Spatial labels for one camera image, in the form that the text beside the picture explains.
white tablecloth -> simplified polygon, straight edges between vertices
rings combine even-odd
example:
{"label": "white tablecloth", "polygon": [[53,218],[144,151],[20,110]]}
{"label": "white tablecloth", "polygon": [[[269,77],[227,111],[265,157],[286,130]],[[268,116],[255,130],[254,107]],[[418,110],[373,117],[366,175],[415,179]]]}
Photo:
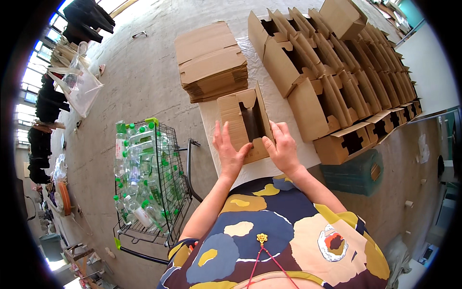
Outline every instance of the white tablecloth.
{"label": "white tablecloth", "polygon": [[[302,141],[302,137],[298,131],[297,123],[295,122],[289,103],[286,99],[281,97],[276,85],[263,66],[258,54],[255,52],[252,43],[250,43],[249,38],[242,37],[236,40],[247,58],[249,88],[255,87],[256,82],[258,81],[269,119],[276,123],[287,123],[292,137],[297,142],[297,154],[302,165],[309,168],[321,163],[313,143],[304,143]],[[212,145],[215,120],[219,120],[221,122],[217,101],[213,100],[199,103],[199,109],[201,111],[207,141],[212,152],[213,163],[217,170],[217,175],[219,175],[221,172],[220,159],[218,157],[218,152]],[[282,172],[276,168],[270,158],[258,160],[242,167],[233,188],[256,178],[272,177],[280,174],[282,174]]]}

transparent plastic bag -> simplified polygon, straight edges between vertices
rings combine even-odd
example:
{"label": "transparent plastic bag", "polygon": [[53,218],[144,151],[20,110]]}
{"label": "transparent plastic bag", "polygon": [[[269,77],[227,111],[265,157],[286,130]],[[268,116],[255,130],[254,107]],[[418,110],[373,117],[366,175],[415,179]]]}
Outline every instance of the transparent plastic bag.
{"label": "transparent plastic bag", "polygon": [[[82,117],[87,117],[98,93],[103,86],[96,77],[88,71],[84,58],[88,43],[81,42],[69,68],[48,68],[48,75],[56,81],[64,92],[69,104]],[[62,79],[52,72],[64,74]]]}
{"label": "transparent plastic bag", "polygon": [[426,144],[425,134],[422,134],[419,137],[418,143],[419,143],[419,151],[420,151],[419,163],[424,164],[428,162],[428,159],[430,158],[430,149],[428,145]]}
{"label": "transparent plastic bag", "polygon": [[53,172],[53,181],[55,185],[59,182],[65,183],[67,181],[67,166],[65,160],[65,154],[60,154],[58,158],[56,158],[55,171]]}

green corner protector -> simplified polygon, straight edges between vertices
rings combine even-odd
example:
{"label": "green corner protector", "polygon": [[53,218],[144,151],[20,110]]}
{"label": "green corner protector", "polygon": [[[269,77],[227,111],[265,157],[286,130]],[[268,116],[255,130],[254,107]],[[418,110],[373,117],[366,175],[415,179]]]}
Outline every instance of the green corner protector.
{"label": "green corner protector", "polygon": [[120,250],[120,247],[121,247],[120,240],[117,239],[116,237],[114,237],[114,241],[115,241],[115,245],[116,245],[117,250]]}
{"label": "green corner protector", "polygon": [[156,126],[159,126],[159,120],[155,117],[145,119],[145,123],[155,123]]}

cart handle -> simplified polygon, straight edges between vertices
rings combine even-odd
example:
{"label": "cart handle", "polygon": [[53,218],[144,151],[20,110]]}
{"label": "cart handle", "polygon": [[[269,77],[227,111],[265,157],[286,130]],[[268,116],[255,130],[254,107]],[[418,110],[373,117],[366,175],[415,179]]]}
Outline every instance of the cart handle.
{"label": "cart handle", "polygon": [[132,251],[132,250],[127,249],[127,248],[122,247],[122,246],[119,247],[119,250],[120,250],[120,251],[127,252],[127,253],[129,253],[129,254],[132,254],[132,255],[134,255],[134,256],[137,256],[137,257],[140,257],[140,258],[143,258],[143,259],[152,261],[152,262],[156,262],[156,263],[160,263],[160,264],[164,264],[164,265],[168,265],[168,263],[169,263],[169,261],[167,261],[167,260],[158,259],[158,258],[151,257],[151,256],[148,256],[148,255],[145,255],[145,254],[140,254],[140,253],[138,253],[138,252]]}
{"label": "cart handle", "polygon": [[186,160],[186,184],[188,185],[189,190],[191,191],[191,195],[198,200],[200,203],[203,199],[194,191],[193,184],[191,183],[191,145],[195,145],[200,147],[201,144],[190,138],[188,140],[188,147],[187,148],[179,148],[178,151],[188,151],[188,158]]}

woman's left hand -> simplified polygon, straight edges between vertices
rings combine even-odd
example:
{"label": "woman's left hand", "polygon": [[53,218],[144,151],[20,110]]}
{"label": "woman's left hand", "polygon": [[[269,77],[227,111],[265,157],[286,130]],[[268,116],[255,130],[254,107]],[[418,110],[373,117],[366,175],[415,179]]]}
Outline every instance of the woman's left hand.
{"label": "woman's left hand", "polygon": [[231,144],[230,135],[228,133],[228,122],[223,125],[223,133],[220,132],[220,123],[215,122],[215,133],[213,134],[213,147],[218,151],[221,162],[220,177],[236,180],[244,163],[245,155],[252,148],[252,143],[249,142],[242,146],[237,152]]}

